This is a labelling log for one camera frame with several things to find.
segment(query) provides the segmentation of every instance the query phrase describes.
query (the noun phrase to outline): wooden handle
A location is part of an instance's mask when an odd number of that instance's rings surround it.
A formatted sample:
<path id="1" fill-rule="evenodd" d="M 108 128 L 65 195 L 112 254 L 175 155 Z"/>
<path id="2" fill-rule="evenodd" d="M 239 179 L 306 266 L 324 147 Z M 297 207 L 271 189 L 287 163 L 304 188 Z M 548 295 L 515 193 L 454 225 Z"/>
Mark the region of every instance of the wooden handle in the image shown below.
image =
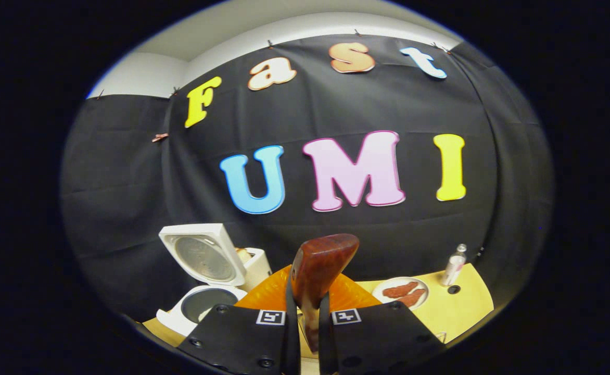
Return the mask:
<path id="1" fill-rule="evenodd" d="M 305 337 L 312 353 L 319 351 L 319 304 L 345 269 L 360 242 L 353 234 L 309 240 L 298 249 L 291 266 L 291 289 L 304 317 Z"/>

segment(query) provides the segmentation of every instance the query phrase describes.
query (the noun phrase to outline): small bottle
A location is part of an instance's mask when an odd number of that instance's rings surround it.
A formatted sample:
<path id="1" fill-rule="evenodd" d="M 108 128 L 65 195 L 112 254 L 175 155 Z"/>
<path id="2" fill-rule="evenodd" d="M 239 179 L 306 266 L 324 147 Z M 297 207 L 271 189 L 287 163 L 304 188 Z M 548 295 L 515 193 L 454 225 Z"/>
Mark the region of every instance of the small bottle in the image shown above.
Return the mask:
<path id="1" fill-rule="evenodd" d="M 458 278 L 460 274 L 460 270 L 462 270 L 462 266 L 465 265 L 465 261 L 467 261 L 467 256 L 465 256 L 465 251 L 467 251 L 467 245 L 460 244 L 455 249 L 455 254 L 448 258 L 448 265 L 446 265 L 446 271 L 443 273 L 443 278 L 441 279 L 441 283 L 443 285 L 453 285 L 453 282 Z"/>

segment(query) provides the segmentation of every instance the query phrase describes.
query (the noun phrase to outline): black curtain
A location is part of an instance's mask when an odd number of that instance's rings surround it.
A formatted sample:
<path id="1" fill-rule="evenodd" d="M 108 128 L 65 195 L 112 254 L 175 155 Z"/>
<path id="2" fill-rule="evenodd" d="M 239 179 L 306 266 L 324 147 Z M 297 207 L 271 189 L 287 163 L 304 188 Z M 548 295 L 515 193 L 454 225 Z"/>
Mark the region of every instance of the black curtain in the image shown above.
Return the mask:
<path id="1" fill-rule="evenodd" d="M 552 155 L 538 116 L 502 69 L 469 43 L 451 53 L 478 92 L 497 147 L 497 202 L 484 253 L 474 266 L 500 308 L 528 282 L 548 235 L 555 195 Z"/>
<path id="2" fill-rule="evenodd" d="M 169 100 L 143 95 L 87 99 L 62 159 L 60 193 L 69 242 L 110 308 L 143 322 L 171 308 L 196 280 L 157 237 L 171 219 L 161 143 Z"/>
<path id="3" fill-rule="evenodd" d="M 328 49 L 363 43 L 376 66 L 366 73 L 331 68 Z M 417 47 L 447 73 L 424 74 L 400 53 Z M 286 57 L 293 80 L 253 92 L 250 69 Z M 185 128 L 186 94 L 220 76 L 207 117 Z M 370 131 L 400 136 L 396 157 L 406 200 L 395 206 L 312 209 L 316 199 L 306 142 L 334 138 L 352 161 Z M 150 140 L 169 133 L 162 142 Z M 440 150 L 433 137 L 453 133 L 462 150 L 467 196 L 436 200 Z M 244 154 L 249 188 L 265 194 L 253 153 L 281 145 L 286 199 L 264 215 L 234 206 L 219 163 Z M 198 282 L 171 258 L 163 226 L 221 222 L 234 244 L 264 249 L 273 270 L 288 265 L 305 240 L 349 232 L 361 240 L 345 274 L 376 280 L 442 270 L 464 242 L 496 306 L 512 299 L 538 258 L 550 223 L 552 171 L 548 144 L 524 96 L 481 53 L 463 43 L 451 53 L 431 45 L 373 35 L 326 35 L 275 45 L 225 62 L 169 99 L 108 95 L 86 100 L 62 164 L 67 235 L 82 270 L 108 304 L 134 320 L 170 308 Z M 370 185 L 365 187 L 365 194 Z M 476 254 L 485 250 L 477 259 Z"/>

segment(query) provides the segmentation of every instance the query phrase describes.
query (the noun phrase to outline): white ceiling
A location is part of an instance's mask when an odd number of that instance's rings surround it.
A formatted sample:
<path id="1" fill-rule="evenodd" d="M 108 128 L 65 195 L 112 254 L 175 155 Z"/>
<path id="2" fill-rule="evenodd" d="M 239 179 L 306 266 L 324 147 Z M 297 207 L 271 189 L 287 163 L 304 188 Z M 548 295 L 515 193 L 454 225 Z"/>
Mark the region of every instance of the white ceiling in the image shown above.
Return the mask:
<path id="1" fill-rule="evenodd" d="M 134 52 L 191 61 L 201 53 L 264 24 L 299 15 L 357 12 L 381 15 L 437 31 L 458 42 L 452 31 L 410 9 L 380 0 L 228 0 L 201 10 L 140 45 Z"/>

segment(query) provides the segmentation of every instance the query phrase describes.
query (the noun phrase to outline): white appliance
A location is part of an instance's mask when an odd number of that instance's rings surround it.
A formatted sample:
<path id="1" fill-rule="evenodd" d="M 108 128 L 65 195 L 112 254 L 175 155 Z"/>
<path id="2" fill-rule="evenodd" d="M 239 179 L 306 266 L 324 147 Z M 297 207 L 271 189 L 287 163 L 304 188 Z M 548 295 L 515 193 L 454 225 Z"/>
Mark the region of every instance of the white appliance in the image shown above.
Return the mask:
<path id="1" fill-rule="evenodd" d="M 207 283 L 185 294 L 171 311 L 157 311 L 157 320 L 189 335 L 215 304 L 235 304 L 272 274 L 262 249 L 245 247 L 241 261 L 221 223 L 167 226 L 159 237 L 181 268 Z"/>

